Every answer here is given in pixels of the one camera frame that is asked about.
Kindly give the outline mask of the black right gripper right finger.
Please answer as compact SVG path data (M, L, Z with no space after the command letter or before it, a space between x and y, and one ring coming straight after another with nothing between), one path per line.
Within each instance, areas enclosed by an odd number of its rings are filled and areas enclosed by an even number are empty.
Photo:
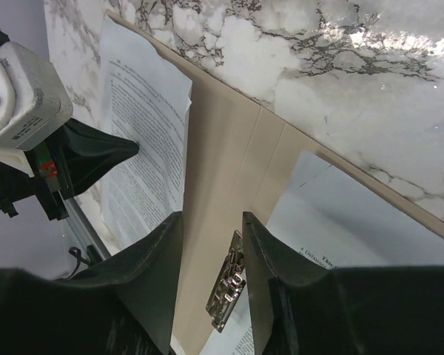
M444 266L327 269L243 213L256 354L444 354Z

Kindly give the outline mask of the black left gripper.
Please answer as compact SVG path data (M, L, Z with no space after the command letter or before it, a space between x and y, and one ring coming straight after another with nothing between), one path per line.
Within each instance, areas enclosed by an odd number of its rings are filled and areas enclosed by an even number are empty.
M8 35L0 30L0 46L8 41ZM84 193L138 150L134 141L69 120L25 153L33 177L0 162L0 212L15 217L14 204L34 196L50 220L64 219L64 199Z

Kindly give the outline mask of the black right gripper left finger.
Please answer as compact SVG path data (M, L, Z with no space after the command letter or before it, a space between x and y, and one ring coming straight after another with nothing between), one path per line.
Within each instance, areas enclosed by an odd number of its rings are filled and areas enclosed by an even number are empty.
M0 354L170 354L183 248L174 212L71 279L0 268Z

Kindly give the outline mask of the chrome folder clip mechanism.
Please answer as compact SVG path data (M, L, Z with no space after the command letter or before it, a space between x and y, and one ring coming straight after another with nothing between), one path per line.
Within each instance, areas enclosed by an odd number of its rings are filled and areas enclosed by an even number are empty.
M245 288L243 276L245 257L242 235L235 230L218 277L212 288L206 311L212 320L212 327L221 333Z

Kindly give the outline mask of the printed white paper sheet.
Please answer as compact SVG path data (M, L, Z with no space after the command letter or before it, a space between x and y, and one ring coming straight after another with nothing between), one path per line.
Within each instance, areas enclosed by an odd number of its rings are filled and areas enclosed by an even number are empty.
M102 220L125 249L183 208L192 80L109 16L100 51L101 128L138 147L101 181Z

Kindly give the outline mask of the beige paper folder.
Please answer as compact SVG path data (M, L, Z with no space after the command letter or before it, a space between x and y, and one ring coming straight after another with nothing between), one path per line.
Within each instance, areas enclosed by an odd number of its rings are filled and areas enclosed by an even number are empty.
M444 38L389 33L385 44L322 33L313 49L263 44L232 16L215 47L227 73L176 53L114 13L192 79L184 252L175 339L204 354L214 331L203 302L243 211L268 222L299 157L336 166L444 239ZM397 46L405 38L407 44Z

